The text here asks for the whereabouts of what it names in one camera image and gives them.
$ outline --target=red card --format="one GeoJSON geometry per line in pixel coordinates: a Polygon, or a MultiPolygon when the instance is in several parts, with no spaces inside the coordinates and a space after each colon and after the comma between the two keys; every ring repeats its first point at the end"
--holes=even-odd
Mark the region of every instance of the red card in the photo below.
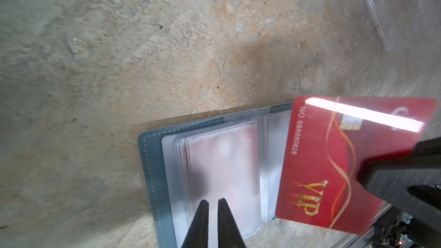
{"type": "Polygon", "coordinates": [[[367,161],[407,157],[438,103],[428,98],[297,97],[276,217],[364,234],[382,200],[356,177],[367,161]]]}

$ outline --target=concrete floor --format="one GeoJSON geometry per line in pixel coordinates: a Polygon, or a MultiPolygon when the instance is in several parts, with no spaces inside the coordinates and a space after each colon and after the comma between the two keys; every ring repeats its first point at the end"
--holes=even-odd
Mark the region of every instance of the concrete floor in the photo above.
{"type": "MultiPolygon", "coordinates": [[[[158,247],[143,130],[304,94],[441,99],[440,45],[386,53],[363,0],[0,0],[2,247],[158,247]]],[[[341,235],[275,220],[246,244],[341,235]]]]}

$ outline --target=blue card holder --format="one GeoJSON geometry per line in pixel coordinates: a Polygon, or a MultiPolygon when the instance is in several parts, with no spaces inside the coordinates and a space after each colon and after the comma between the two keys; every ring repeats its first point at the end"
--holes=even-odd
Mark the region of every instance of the blue card holder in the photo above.
{"type": "Polygon", "coordinates": [[[170,198],[168,195],[167,177],[161,142],[162,138],[167,135],[224,124],[231,120],[237,120],[238,118],[287,112],[288,110],[291,110],[291,107],[292,102],[288,102],[271,107],[244,110],[214,118],[148,130],[139,135],[139,152],[155,221],[158,243],[161,248],[178,248],[173,226],[170,198]]]}

